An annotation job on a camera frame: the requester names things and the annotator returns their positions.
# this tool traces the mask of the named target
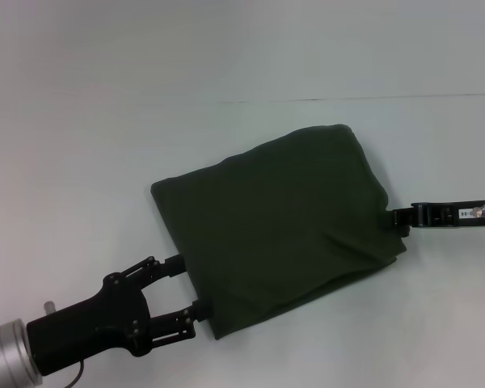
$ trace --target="metal cylinder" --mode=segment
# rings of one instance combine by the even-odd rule
[[[32,362],[21,319],[0,326],[0,388],[31,388],[41,384]]]

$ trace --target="sticker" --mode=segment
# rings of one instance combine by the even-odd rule
[[[461,220],[464,218],[476,218],[473,213],[473,209],[460,209],[458,210],[458,218]]]

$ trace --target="folded cloth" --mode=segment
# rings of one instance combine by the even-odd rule
[[[151,193],[210,300],[217,339],[366,276],[406,250],[352,130],[300,129]]]

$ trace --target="white table surface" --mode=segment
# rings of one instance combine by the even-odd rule
[[[153,182],[337,123],[391,208],[485,199],[485,0],[0,0],[0,324],[173,255]],[[485,229],[406,244],[221,341],[202,323],[94,356],[77,387],[485,388]],[[186,275],[145,295],[153,314],[194,300]]]

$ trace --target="dark green cloth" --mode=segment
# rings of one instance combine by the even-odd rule
[[[406,250],[345,125],[300,129],[151,192],[217,339],[392,264]]]

